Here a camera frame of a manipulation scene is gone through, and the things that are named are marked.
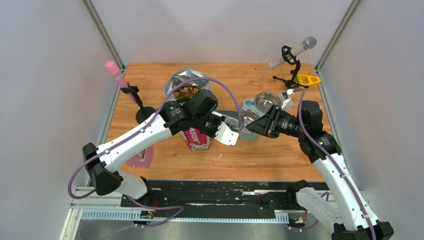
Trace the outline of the metal scoop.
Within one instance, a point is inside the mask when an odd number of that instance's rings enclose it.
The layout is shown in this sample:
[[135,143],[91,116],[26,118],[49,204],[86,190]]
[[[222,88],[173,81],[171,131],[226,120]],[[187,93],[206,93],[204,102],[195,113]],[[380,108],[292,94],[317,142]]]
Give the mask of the metal scoop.
[[244,127],[244,119],[241,120],[241,125],[239,126],[239,115],[237,111],[216,109],[212,114],[220,117],[234,132],[239,132]]

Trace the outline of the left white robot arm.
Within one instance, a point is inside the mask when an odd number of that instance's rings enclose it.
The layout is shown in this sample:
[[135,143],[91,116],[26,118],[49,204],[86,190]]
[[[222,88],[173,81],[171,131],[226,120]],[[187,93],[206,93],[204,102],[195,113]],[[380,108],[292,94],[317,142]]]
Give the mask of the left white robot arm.
[[129,195],[140,206],[149,206],[153,193],[141,177],[119,173],[121,166],[153,144],[179,132],[193,128],[200,133],[233,146],[238,133],[213,114],[218,100],[208,90],[199,90],[184,103],[167,101],[137,127],[110,142],[95,146],[88,143],[82,148],[85,169],[99,196],[113,192]]

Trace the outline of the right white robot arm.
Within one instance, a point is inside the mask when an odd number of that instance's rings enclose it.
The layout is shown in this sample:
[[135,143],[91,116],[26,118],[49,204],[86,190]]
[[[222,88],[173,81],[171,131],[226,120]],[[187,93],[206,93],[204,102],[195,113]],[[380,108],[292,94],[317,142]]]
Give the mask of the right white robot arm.
[[305,180],[291,184],[285,195],[292,209],[303,207],[328,228],[333,240],[388,240],[394,229],[380,221],[356,187],[347,169],[340,146],[323,129],[323,112],[315,101],[298,105],[297,116],[273,105],[246,128],[256,134],[277,138],[280,134],[298,139],[301,151],[324,177],[336,207],[333,207]]

